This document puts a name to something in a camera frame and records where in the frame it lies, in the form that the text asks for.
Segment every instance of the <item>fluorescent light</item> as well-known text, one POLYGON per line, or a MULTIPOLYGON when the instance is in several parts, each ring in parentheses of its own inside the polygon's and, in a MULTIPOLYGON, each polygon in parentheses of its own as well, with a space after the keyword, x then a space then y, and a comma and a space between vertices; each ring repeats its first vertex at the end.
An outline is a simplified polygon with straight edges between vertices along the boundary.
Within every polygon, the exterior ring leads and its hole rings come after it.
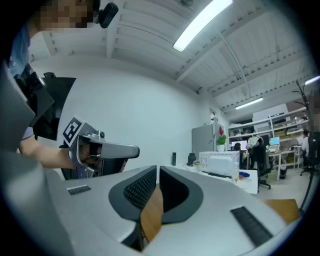
POLYGON ((232 4, 232 0, 213 0, 185 29, 173 48, 182 52, 195 36, 219 13, 232 4))
POLYGON ((258 99, 254 100, 254 101, 248 102, 248 103, 243 104, 243 105, 241 105, 241 106, 237 106, 235 109, 236 109, 236 110, 242 109, 242 108, 244 108, 244 107, 247 107, 247 106, 250 106, 250 105, 255 104, 255 103, 257 103, 257 102, 260 102, 260 101, 262 101, 263 99, 264 99, 263 97, 258 98, 258 99))
POLYGON ((311 84, 311 83, 317 81, 318 79, 320 79, 320 75, 318 75, 318 76, 316 76, 316 77, 314 77, 314 78, 311 78, 311 79, 305 81, 304 84, 305 84, 305 85, 311 84))

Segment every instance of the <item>person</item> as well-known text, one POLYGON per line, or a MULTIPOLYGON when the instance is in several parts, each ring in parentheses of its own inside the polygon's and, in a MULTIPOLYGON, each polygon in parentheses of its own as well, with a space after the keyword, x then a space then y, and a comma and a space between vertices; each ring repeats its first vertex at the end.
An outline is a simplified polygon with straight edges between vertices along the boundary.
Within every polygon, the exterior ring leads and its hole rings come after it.
POLYGON ((303 130, 303 142, 302 142, 302 151, 305 151, 305 157, 309 155, 309 131, 307 129, 303 130))
MULTIPOLYGON (((99 0, 49 0, 22 26, 12 43, 8 67, 11 75, 21 75, 28 62, 30 39, 41 31, 51 31, 64 28, 85 28, 88 22, 93 22, 93 11, 99 9, 99 0)), ((40 144, 34 137, 33 129, 28 127, 19 145, 22 155, 31 157, 44 168, 76 169, 69 158, 67 148, 49 148, 40 144)), ((80 160, 93 164, 90 157, 90 146, 85 144, 80 151, 80 160)))

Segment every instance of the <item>ceiling beam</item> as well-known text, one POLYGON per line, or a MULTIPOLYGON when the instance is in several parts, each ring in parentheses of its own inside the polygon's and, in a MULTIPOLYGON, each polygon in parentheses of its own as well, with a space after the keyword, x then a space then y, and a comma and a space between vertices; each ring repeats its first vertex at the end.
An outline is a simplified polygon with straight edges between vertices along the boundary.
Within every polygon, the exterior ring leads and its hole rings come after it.
MULTIPOLYGON (((269 64, 261 69, 259 69, 258 71, 255 71, 254 73, 249 73, 245 78, 247 82, 250 82, 258 77, 267 75, 268 73, 271 73, 283 66, 286 66, 292 62, 295 62, 297 60, 303 59, 305 58, 307 55, 306 52, 300 51, 297 53, 293 53, 290 54, 290 56, 284 56, 282 59, 274 62, 273 64, 269 64)), ((215 86, 214 88, 217 88, 215 91, 213 91, 212 93, 212 97, 217 97, 220 94, 223 94, 227 91, 232 90, 233 88, 236 88, 238 86, 242 86, 244 85, 244 80, 243 79, 239 79, 236 80, 233 83, 228 83, 227 86, 225 86, 225 82, 222 82, 220 84, 218 84, 217 86, 215 86)))
MULTIPOLYGON (((238 29, 242 28, 244 25, 248 24, 249 22, 261 17, 265 13, 268 12, 267 8, 259 9, 250 15, 244 17, 239 22, 235 23, 233 26, 228 28, 226 31, 222 33, 224 38, 227 38, 232 33, 237 31, 238 29)), ((213 50, 219 49, 225 43, 223 39, 220 37, 215 38, 209 44, 207 44, 196 56, 193 57, 175 76, 175 80, 180 82, 183 78, 185 78, 194 68, 200 65, 210 54, 213 50)))
POLYGON ((258 98, 263 97, 263 100, 265 100, 267 98, 276 97, 277 95, 280 95, 284 92, 288 92, 290 90, 297 89, 298 88, 297 84, 296 84, 296 80, 297 80, 296 77, 297 76, 300 77, 298 79, 299 83, 303 84, 306 80, 313 78, 315 76, 315 72, 312 72, 310 70, 307 72, 295 74, 295 75, 288 77, 285 80, 279 82, 278 85, 276 85, 276 89, 269 90, 268 92, 263 92, 262 94, 259 94, 258 96, 254 96, 250 99, 246 99, 242 102, 239 102, 238 104, 233 104, 230 106, 223 107, 223 108, 221 108, 221 111, 226 113, 226 112, 234 110, 238 106, 241 106, 241 105, 246 104, 248 102, 252 102, 258 98))
POLYGON ((47 52, 49 57, 52 57, 57 53, 57 49, 52 40, 51 32, 43 31, 41 32, 41 37, 45 45, 44 47, 45 51, 47 52))
POLYGON ((107 59, 112 58, 112 54, 115 52, 116 35, 118 32, 119 21, 121 13, 124 9, 125 0, 113 0, 118 6, 118 13, 112 19, 109 27, 106 30, 106 57, 107 59))

